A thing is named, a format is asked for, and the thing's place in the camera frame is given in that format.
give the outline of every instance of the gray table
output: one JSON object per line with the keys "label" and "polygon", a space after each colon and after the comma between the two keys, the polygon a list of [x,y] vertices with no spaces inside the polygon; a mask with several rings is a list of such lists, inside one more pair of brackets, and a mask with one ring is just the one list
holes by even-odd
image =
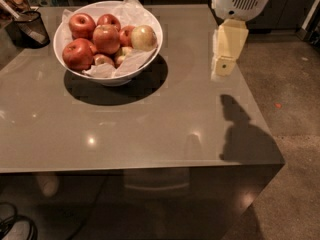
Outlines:
{"label": "gray table", "polygon": [[[74,77],[52,42],[23,50],[1,70],[1,172],[279,162],[276,150],[265,152],[272,139],[239,69],[211,80],[216,23],[207,6],[150,10],[164,32],[160,56],[125,86]],[[51,40],[62,11],[41,9]],[[225,105],[221,95],[228,95]],[[236,138],[228,139],[231,131]]]}
{"label": "gray table", "polygon": [[[172,203],[163,200],[187,196],[175,212],[197,212],[157,238],[219,239],[284,162],[239,68],[211,79],[217,26],[209,8],[147,8],[163,28],[163,46],[148,69],[121,87],[67,72],[52,43],[18,50],[0,71],[0,172],[120,171],[106,203],[123,200],[118,188],[126,198],[156,198],[170,214]],[[51,40],[63,9],[40,9]],[[121,237],[134,235],[126,232]]]}

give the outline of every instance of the cable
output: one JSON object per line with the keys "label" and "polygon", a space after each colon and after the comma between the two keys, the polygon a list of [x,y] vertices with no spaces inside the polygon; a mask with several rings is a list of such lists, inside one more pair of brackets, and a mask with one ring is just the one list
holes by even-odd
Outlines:
{"label": "cable", "polygon": [[2,202],[0,203],[1,206],[8,206],[12,209],[13,215],[5,218],[4,220],[0,220],[0,239],[3,239],[11,229],[16,225],[18,222],[28,222],[29,224],[29,232],[26,240],[37,240],[38,239],[38,229],[34,221],[27,216],[19,215],[18,209],[11,203]]}

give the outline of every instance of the glossy table surface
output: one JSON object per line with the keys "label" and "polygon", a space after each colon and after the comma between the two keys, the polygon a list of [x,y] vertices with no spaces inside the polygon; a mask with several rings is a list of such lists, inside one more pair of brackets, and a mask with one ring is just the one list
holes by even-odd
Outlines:
{"label": "glossy table surface", "polygon": [[[209,8],[146,8],[163,46],[124,86],[67,72],[52,42],[2,67],[1,173],[283,163],[239,68],[211,79],[217,25]],[[63,9],[40,8],[51,41]]]}

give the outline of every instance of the apple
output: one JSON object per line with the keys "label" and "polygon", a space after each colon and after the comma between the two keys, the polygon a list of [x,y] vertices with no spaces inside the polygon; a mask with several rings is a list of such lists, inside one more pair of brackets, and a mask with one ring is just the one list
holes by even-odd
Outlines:
{"label": "apple", "polygon": [[73,38],[91,39],[96,23],[87,13],[76,13],[69,20],[69,28]]}
{"label": "apple", "polygon": [[120,45],[121,46],[131,46],[132,47],[131,33],[134,28],[135,27],[132,25],[127,25],[127,26],[123,27],[122,29],[120,29],[119,35],[120,35]]}
{"label": "apple", "polygon": [[62,58],[67,67],[82,71],[87,70],[93,63],[93,54],[87,39],[77,38],[66,45],[62,51]]}
{"label": "apple", "polygon": [[126,56],[132,51],[131,46],[122,46],[114,55],[114,62],[116,68],[120,67],[121,63],[124,61]]}
{"label": "apple", "polygon": [[107,13],[99,17],[97,21],[97,25],[107,25],[107,24],[114,25],[118,31],[120,31],[121,29],[120,21],[113,14]]}
{"label": "apple", "polygon": [[95,55],[95,54],[97,54],[98,53],[98,49],[97,49],[97,47],[94,45],[94,43],[92,43],[90,40],[88,40],[88,39],[85,39],[85,40],[87,40],[87,43],[89,44],[89,47],[90,47],[90,49],[91,49],[91,51],[92,51],[92,54],[93,55]]}
{"label": "apple", "polygon": [[101,54],[101,53],[94,55],[93,60],[94,60],[94,65],[96,65],[96,66],[104,64],[104,63],[108,63],[108,64],[114,66],[113,60],[109,56]]}
{"label": "apple", "polygon": [[98,25],[93,31],[92,39],[99,53],[112,55],[120,48],[119,32],[111,24]]}
{"label": "apple", "polygon": [[157,36],[149,25],[140,25],[132,30],[131,42],[134,49],[151,51],[157,47]]}

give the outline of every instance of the white appliance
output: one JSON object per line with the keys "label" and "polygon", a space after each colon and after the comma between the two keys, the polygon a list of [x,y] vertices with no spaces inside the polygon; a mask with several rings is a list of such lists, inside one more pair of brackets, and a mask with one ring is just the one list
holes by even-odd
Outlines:
{"label": "white appliance", "polygon": [[213,75],[230,75],[248,36],[246,21],[257,17],[269,0],[212,0],[212,9],[224,20],[214,36]]}

